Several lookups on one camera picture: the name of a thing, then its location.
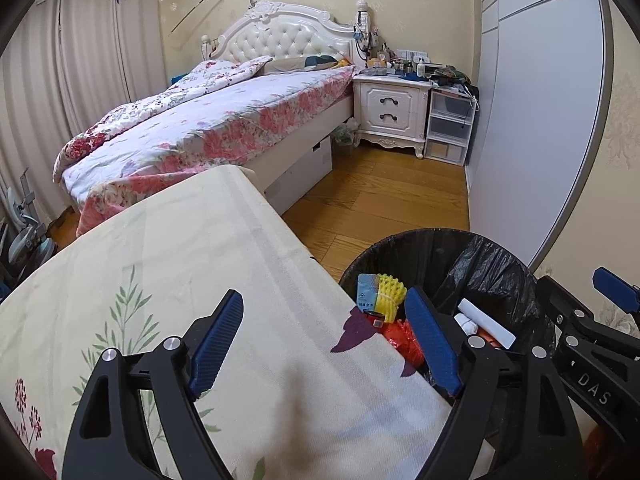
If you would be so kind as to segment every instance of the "pillow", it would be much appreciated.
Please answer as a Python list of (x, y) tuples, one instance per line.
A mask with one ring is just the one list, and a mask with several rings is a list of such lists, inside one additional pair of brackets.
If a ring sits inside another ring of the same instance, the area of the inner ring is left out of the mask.
[(332, 56), (285, 57), (265, 63), (257, 75), (289, 74), (334, 68), (338, 61)]

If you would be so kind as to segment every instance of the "silver screw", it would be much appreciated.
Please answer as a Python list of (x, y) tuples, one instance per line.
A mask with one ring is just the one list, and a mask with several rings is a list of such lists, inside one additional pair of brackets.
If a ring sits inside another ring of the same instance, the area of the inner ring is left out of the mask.
[(175, 350), (176, 348), (178, 348), (178, 346), (180, 346), (180, 338), (168, 337), (167, 339), (164, 340), (164, 343), (162, 343), (162, 346), (164, 346), (165, 350)]
[(113, 361), (118, 355), (118, 351), (115, 348), (107, 348), (104, 352), (102, 352), (102, 360), (103, 361)]
[(484, 346), (484, 339), (482, 339), (480, 336), (477, 336), (477, 335), (471, 336), (468, 339), (468, 342), (471, 348), (482, 348)]
[(544, 359), (546, 357), (546, 350), (542, 346), (534, 346), (531, 349), (531, 353), (538, 359)]

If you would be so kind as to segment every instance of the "blue gripper pad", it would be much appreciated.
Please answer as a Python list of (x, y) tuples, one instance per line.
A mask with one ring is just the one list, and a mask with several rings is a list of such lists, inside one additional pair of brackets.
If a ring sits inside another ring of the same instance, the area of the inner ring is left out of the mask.
[(462, 388), (458, 357), (415, 287), (406, 294), (404, 312), (436, 384), (450, 396), (457, 395)]
[(212, 314), (216, 319), (191, 358), (189, 389), (196, 399), (213, 386), (243, 314), (242, 296), (236, 291)]
[(593, 286), (626, 313), (640, 310), (640, 294), (636, 288), (617, 277), (610, 270), (600, 267), (593, 273)]

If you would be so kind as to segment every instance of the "red plastic bag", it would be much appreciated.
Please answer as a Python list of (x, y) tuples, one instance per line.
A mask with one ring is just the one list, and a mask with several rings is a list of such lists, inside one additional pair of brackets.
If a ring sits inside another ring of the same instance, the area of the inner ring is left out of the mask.
[(393, 323), (385, 323), (380, 332), (414, 368), (424, 362), (420, 345), (415, 340), (414, 331), (411, 330), (411, 325), (407, 320), (400, 319)]

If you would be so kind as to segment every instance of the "wooden floor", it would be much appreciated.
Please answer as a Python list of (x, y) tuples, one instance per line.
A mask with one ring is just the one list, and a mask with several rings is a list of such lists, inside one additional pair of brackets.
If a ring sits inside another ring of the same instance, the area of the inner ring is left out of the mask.
[[(334, 170), (283, 216), (316, 260), (339, 280), (371, 244), (418, 227), (469, 228), (463, 168), (418, 160), (414, 150), (385, 150), (363, 142), (351, 156), (334, 156)], [(52, 226), (64, 248), (78, 214)]]

